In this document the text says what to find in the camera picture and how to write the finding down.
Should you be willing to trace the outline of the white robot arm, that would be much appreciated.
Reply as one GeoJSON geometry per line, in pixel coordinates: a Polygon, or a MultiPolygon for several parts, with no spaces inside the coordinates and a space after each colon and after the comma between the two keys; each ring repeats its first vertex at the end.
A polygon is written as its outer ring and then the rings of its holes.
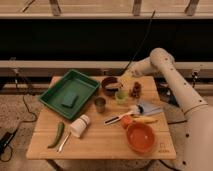
{"type": "Polygon", "coordinates": [[[184,79],[174,66],[174,57],[163,48],[130,66],[119,78],[127,82],[159,71],[187,118],[182,171],[213,171],[213,106],[184,79]]]}

